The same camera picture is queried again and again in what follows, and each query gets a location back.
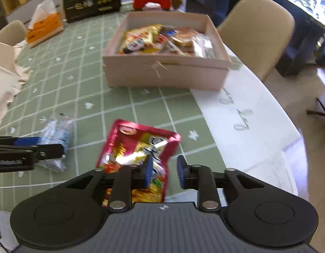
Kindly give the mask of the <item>orange-red nut snack packet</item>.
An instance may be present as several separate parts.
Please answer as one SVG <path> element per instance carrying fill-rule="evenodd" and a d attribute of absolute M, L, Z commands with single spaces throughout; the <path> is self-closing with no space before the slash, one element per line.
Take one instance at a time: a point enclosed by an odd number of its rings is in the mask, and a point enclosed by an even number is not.
<path fill-rule="evenodd" d="M 185 27 L 175 30 L 175 33 L 170 36 L 170 39 L 178 47 L 193 47 L 194 41 L 201 35 L 195 29 Z"/>

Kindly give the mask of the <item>grey biscuit packet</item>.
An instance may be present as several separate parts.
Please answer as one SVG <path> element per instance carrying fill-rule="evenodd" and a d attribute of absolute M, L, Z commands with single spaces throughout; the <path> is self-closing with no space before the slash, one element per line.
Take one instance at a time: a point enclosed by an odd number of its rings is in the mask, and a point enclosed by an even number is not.
<path fill-rule="evenodd" d="M 215 59 L 215 50 L 209 37 L 198 33 L 192 39 L 193 53 L 198 58 Z"/>

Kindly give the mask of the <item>green checked tablecloth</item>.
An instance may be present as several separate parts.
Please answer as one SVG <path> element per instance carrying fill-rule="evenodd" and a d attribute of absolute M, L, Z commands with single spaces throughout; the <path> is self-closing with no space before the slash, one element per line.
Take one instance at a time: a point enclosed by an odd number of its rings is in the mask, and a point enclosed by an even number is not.
<path fill-rule="evenodd" d="M 74 127 L 64 171 L 38 166 L 0 174 L 0 211 L 12 211 L 22 200 L 94 168 L 116 119 L 179 133 L 177 154 L 189 164 L 204 164 L 216 172 L 225 168 L 189 90 L 108 87 L 102 51 L 123 19 L 123 13 L 115 13 L 73 23 L 21 51 L 17 63 L 33 74 L 9 106 L 0 136 L 38 136 L 58 115 L 73 118 Z"/>

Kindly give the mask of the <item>yellow guoba snack bag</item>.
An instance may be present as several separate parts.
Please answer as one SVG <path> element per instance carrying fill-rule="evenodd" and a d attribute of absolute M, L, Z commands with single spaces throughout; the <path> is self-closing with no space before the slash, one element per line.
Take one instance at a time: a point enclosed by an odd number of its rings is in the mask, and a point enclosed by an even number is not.
<path fill-rule="evenodd" d="M 166 42 L 160 36 L 162 24 L 154 24 L 128 30 L 118 49 L 119 54 L 144 54 L 160 52 Z"/>

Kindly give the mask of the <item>red shiny snack packet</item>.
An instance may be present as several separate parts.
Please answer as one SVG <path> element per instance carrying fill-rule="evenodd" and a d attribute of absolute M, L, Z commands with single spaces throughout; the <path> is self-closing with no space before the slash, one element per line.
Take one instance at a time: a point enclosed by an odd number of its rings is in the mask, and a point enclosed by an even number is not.
<path fill-rule="evenodd" d="M 134 190 L 132 201 L 163 202 L 169 178 L 167 164 L 181 140 L 174 131 L 117 119 L 110 128 L 96 167 L 113 173 L 123 166 L 141 165 L 146 156 L 151 155 L 153 171 L 150 185 L 146 189 Z"/>

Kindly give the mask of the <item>beige chair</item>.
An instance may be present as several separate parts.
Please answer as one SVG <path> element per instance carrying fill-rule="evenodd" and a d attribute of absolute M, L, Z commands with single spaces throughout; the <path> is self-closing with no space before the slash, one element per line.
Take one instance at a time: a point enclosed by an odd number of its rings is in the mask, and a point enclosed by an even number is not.
<path fill-rule="evenodd" d="M 261 81 L 274 70 L 295 28 L 293 16 L 272 0 L 240 0 L 217 31 L 223 43 Z"/>
<path fill-rule="evenodd" d="M 28 31 L 24 23 L 15 20 L 0 30 L 0 42 L 9 46 L 15 46 L 25 39 L 27 33 Z"/>

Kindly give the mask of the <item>pink cardboard box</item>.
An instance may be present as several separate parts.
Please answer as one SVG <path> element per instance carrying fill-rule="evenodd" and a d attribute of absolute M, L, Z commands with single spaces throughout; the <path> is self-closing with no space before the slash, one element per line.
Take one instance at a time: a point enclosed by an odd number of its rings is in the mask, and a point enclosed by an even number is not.
<path fill-rule="evenodd" d="M 214 58 L 166 53 L 120 54 L 125 32 L 162 24 L 189 27 L 212 42 Z M 222 39 L 208 15 L 179 11 L 132 11 L 127 13 L 102 53 L 109 87 L 175 87 L 219 91 L 231 66 Z"/>

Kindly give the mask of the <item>beige chair right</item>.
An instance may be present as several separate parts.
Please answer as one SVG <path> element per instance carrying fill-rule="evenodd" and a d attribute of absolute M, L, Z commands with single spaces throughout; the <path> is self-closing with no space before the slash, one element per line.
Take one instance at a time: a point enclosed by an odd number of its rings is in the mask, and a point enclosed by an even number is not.
<path fill-rule="evenodd" d="M 217 31 L 223 43 L 261 81 L 274 70 L 295 28 L 293 16 L 272 0 L 240 0 Z"/>

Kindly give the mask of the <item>blue white clear packet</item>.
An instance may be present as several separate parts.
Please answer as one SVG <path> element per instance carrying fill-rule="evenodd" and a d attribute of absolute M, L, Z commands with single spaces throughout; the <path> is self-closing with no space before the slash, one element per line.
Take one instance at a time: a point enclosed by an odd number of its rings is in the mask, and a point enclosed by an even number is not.
<path fill-rule="evenodd" d="M 73 124 L 74 119 L 64 113 L 51 117 L 50 121 L 42 129 L 37 144 L 48 147 L 52 145 L 53 147 L 41 154 L 37 165 L 55 172 L 66 169 L 64 159 L 72 137 Z"/>

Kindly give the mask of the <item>cream cloth bag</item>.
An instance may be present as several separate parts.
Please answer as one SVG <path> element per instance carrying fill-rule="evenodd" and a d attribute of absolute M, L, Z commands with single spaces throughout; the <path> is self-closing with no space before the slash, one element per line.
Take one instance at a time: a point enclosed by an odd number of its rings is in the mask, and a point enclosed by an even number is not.
<path fill-rule="evenodd" d="M 10 46 L 0 42 L 0 125 L 8 112 L 8 105 L 33 73 L 31 68 L 23 67 L 17 62 L 22 50 L 22 43 Z"/>

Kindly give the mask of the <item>beige chair left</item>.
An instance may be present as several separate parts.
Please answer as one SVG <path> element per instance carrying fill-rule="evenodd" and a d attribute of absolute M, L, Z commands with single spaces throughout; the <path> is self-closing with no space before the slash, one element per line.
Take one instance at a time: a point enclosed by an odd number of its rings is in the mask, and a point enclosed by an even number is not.
<path fill-rule="evenodd" d="M 15 20 L 0 30 L 0 42 L 9 46 L 15 46 L 25 39 L 27 33 L 28 31 L 24 23 Z"/>

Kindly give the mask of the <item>orange tissue box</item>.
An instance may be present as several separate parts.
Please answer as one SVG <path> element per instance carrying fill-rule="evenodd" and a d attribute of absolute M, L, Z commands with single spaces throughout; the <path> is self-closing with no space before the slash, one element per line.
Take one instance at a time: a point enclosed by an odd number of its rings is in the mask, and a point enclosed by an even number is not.
<path fill-rule="evenodd" d="M 30 48 L 64 31 L 64 25 L 53 0 L 44 0 L 37 5 L 28 25 L 26 36 Z"/>

